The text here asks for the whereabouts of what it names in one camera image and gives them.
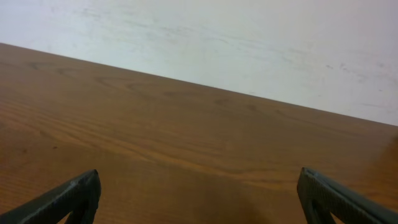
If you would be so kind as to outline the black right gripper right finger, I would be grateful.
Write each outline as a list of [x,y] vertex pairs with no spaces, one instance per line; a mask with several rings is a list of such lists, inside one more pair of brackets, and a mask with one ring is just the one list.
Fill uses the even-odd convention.
[[340,185],[321,173],[302,168],[297,193],[309,224],[397,224],[397,213]]

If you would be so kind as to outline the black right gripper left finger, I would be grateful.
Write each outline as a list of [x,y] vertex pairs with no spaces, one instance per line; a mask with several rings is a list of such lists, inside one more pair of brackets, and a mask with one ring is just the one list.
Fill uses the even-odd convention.
[[1,214],[1,223],[33,224],[94,222],[101,196],[98,171],[93,169],[43,195]]

